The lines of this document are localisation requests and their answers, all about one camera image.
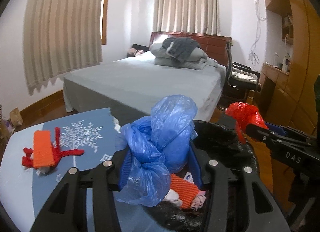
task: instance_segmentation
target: blue plastic bag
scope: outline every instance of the blue plastic bag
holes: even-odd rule
[[[191,98],[172,95],[159,101],[151,116],[121,127],[132,165],[127,185],[115,193],[118,201],[152,207],[167,195],[170,173],[180,171],[187,162],[196,113]]]

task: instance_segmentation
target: black plastic bag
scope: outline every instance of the black plastic bag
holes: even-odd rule
[[[240,144],[236,131],[221,126],[217,123],[194,121],[198,137],[193,140],[195,146],[205,150],[210,158],[214,158],[227,168],[241,170],[250,166],[259,175],[257,157],[250,143]],[[183,177],[188,171],[188,165],[177,175]],[[229,188],[228,199],[228,226],[227,231],[233,231],[235,188]],[[204,217],[204,210],[209,200],[206,193],[206,201],[199,211],[180,210],[168,202],[160,202],[154,207],[145,207],[149,215],[164,228],[175,231],[199,231]]]

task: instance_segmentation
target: trash bag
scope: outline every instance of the trash bag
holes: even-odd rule
[[[196,113],[191,98],[172,95],[159,101],[151,116],[121,127],[132,152],[132,165],[127,185],[115,193],[118,201],[155,206],[167,195],[170,173],[180,171],[187,162]]]
[[[209,157],[224,164],[227,168],[241,170],[250,166],[259,175],[259,164],[250,143],[239,143],[237,133],[217,123],[193,121],[198,136],[193,140],[196,148],[205,150]],[[188,171],[188,165],[178,176],[183,177]],[[206,193],[207,200],[198,211],[178,209],[168,202],[160,202],[154,207],[145,207],[146,212],[161,226],[175,231],[199,231],[204,218],[204,210],[210,200],[210,193]],[[229,187],[227,232],[233,231],[235,216],[236,189]]]
[[[254,105],[242,102],[233,103],[226,109],[226,115],[232,116],[236,120],[236,131],[239,141],[242,143],[245,143],[246,140],[241,131],[245,133],[245,128],[248,124],[255,124],[268,129],[259,113],[258,107]]]

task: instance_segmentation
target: white tree pattern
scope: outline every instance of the white tree pattern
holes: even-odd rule
[[[85,126],[83,120],[62,127],[63,133],[60,134],[60,147],[69,147],[73,150],[88,146],[94,149],[96,153],[98,151],[96,140],[102,139],[99,133],[102,128],[103,126],[94,128],[93,123]],[[76,156],[73,156],[73,167],[76,167]]]

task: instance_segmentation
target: gray bed sheet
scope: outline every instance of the gray bed sheet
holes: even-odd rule
[[[225,66],[172,68],[155,65],[154,58],[147,52],[66,74],[63,96],[67,112],[110,108],[124,125],[150,115],[161,98],[183,94],[198,106],[195,119],[209,121],[222,93]]]

